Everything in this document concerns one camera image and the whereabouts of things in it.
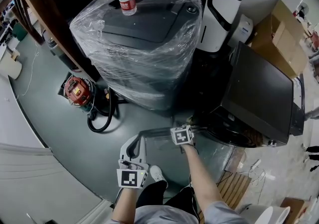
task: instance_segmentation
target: white cable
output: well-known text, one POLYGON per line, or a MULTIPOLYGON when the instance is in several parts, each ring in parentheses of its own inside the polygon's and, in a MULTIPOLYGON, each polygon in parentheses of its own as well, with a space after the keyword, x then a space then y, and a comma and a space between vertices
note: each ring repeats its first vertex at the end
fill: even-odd
POLYGON ((93 84, 93 82, 91 82, 91 84, 94 86, 94 96, 93 96, 93 103, 92 103, 92 108, 90 109, 90 111, 86 114, 86 115, 89 115, 94 107, 94 100, 95 100, 95 95, 96 95, 96 87, 95 85, 93 84))
POLYGON ((261 191, 260 191, 260 194, 259 194, 259 197, 258 197, 258 202, 257 202, 257 204, 259 205, 259 200, 260 200, 260 197, 261 197, 261 194, 262 194, 262 192, 263 192, 263 189, 264 189, 264 186, 265 186, 265 183, 266 183, 266 172, 265 172, 265 175, 264 175, 264 177, 263 178, 265 178, 264 179, 264 183, 263 183, 263 186, 261 187, 261 191))
POLYGON ((242 169, 246 160, 247 160, 247 154, 246 152, 244 151, 244 155, 245 155, 245 159, 243 161, 240 160, 239 164, 238 164, 238 168, 237 169, 242 169))
POLYGON ((261 168, 261 167, 259 167, 259 166, 256 166, 255 164, 254 164, 254 165, 248 165, 248 166, 250 166, 250 169, 249 169, 248 172, 239 172, 239 174, 248 174, 248 177, 249 177, 250 174, 258 175, 255 171, 252 170, 252 167, 260 168, 260 169, 263 170, 263 172, 262 172, 260 175, 258 175, 258 177, 257 177, 255 180, 253 180, 252 182, 249 183, 249 184, 254 184, 254 182, 257 181, 257 184, 254 186, 254 187, 257 187, 257 186, 259 185, 259 182, 262 181, 264 178, 266 178, 266 171, 265 171, 265 169, 263 169, 263 168, 261 168))
POLYGON ((35 49, 35 52, 34 52, 34 58, 33 58, 33 62, 32 62, 32 66, 31 66, 31 77, 30 77, 30 81, 29 81, 29 84, 28 84, 28 87, 26 89, 26 91, 24 92, 24 94, 22 94, 22 96, 25 96, 25 94, 28 92, 29 90, 29 87, 30 87, 30 84, 31 84, 31 81, 32 81, 32 75, 33 75, 33 64, 34 64, 34 61, 35 61, 35 58, 37 56, 39 56, 40 52, 38 52, 38 45, 35 43, 35 46, 36 46, 36 49, 35 49))

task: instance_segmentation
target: cardboard box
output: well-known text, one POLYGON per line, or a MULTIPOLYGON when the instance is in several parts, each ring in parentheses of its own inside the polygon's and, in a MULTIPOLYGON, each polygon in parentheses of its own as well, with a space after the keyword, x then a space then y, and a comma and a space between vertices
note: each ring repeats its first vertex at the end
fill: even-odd
POLYGON ((285 198, 280 207, 288 206, 290 206, 290 212, 284 221, 284 224, 294 224, 296 219, 298 219, 309 206, 309 201, 295 198, 285 198))
POLYGON ((303 72, 308 61, 299 45, 304 29, 281 0, 255 31, 253 50, 290 78, 303 72))

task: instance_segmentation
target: red label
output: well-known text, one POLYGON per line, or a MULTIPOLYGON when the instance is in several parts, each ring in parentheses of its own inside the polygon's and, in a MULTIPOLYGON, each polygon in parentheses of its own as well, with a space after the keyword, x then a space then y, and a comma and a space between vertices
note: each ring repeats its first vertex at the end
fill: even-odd
POLYGON ((129 11, 135 8, 135 0, 128 0, 126 2, 120 2, 121 8, 124 11, 129 11))

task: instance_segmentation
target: black pants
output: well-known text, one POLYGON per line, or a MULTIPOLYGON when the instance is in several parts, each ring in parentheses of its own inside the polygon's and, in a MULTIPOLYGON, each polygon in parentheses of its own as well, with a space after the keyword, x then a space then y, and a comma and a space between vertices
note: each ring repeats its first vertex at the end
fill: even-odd
MULTIPOLYGON (((166 181, 159 181, 148 185, 140 194, 136 203, 136 208, 142 206, 158 206, 163 205, 164 191, 166 190, 166 181)), ((195 199, 192 203, 193 188, 185 188, 173 198, 166 202, 166 206, 172 206, 181 209, 196 216, 197 205, 195 199)))
MULTIPOLYGON (((319 146, 312 146, 307 148, 307 152, 310 153, 319 153, 319 146)), ((310 155, 311 160, 319 160, 319 155, 310 155)))

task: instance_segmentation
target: white sneaker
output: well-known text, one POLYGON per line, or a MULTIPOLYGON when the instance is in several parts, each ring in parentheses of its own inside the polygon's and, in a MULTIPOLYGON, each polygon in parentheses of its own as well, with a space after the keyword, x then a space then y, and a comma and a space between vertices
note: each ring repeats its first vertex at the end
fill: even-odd
POLYGON ((168 187, 168 182, 167 180, 164 178, 163 173, 161 172, 161 169, 159 166, 151 166, 150 168, 150 174, 151 177, 154 179, 154 181, 159 182, 159 181, 166 181, 167 186, 168 187))
POLYGON ((301 144, 301 148, 304 150, 304 152, 307 152, 307 148, 305 147, 303 143, 301 144))
POLYGON ((309 159, 310 159, 310 158, 309 158, 309 155, 307 155, 307 156, 305 157, 305 159, 304 159, 304 163, 306 163, 309 159))

